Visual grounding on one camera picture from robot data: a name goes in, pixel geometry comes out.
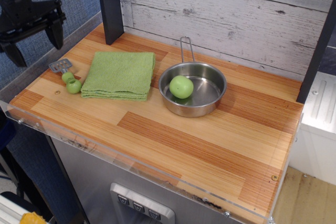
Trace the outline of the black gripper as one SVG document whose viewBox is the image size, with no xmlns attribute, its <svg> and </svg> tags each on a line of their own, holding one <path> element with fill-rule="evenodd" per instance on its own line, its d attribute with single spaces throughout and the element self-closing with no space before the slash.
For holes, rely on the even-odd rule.
<svg viewBox="0 0 336 224">
<path fill-rule="evenodd" d="M 1 51 L 17 67 L 27 67 L 16 43 L 45 30 L 52 45 L 60 50 L 64 44 L 61 0 L 1 0 Z"/>
</svg>

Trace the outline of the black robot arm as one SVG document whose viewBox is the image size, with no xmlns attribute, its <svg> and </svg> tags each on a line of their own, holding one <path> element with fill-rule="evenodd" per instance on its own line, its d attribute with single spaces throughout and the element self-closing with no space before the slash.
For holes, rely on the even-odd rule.
<svg viewBox="0 0 336 224">
<path fill-rule="evenodd" d="M 56 49 L 64 45 L 61 0 L 1 0 L 1 52 L 17 66 L 26 62 L 16 43 L 44 30 Z"/>
</svg>

